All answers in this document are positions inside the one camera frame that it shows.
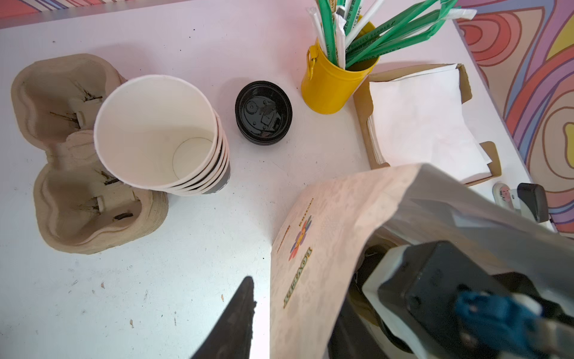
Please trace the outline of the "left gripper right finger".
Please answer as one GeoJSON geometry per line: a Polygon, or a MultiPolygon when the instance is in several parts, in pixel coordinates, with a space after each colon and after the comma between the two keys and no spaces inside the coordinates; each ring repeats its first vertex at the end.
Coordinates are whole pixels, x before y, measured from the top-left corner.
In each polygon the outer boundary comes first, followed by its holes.
{"type": "Polygon", "coordinates": [[[360,320],[349,299],[343,302],[327,350],[331,359],[388,358],[360,320]]]}

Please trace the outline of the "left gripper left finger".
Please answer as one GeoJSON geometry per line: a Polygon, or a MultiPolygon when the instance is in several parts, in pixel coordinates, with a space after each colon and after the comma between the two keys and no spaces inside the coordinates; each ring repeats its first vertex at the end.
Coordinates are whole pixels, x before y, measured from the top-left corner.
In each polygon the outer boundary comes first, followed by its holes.
{"type": "Polygon", "coordinates": [[[209,336],[191,358],[249,358],[256,306],[254,280],[246,276],[209,336]]]}

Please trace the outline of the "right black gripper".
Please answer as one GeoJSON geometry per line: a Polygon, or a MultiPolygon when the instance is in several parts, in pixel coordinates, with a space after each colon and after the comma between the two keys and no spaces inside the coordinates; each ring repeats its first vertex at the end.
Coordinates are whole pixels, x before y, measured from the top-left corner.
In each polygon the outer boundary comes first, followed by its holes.
{"type": "Polygon", "coordinates": [[[390,342],[418,358],[573,356],[573,318],[559,304],[451,242],[368,248],[360,291],[390,342]]]}

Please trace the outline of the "white paper takeout bag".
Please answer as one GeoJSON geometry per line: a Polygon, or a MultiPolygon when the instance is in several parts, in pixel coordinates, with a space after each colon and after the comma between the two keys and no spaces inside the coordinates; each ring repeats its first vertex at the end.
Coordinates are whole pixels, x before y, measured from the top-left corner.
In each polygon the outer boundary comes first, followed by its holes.
{"type": "Polygon", "coordinates": [[[270,353],[320,358],[368,242],[446,240],[490,274],[526,275],[573,312],[573,241],[431,165],[382,168],[302,191],[272,246],[270,353]]]}

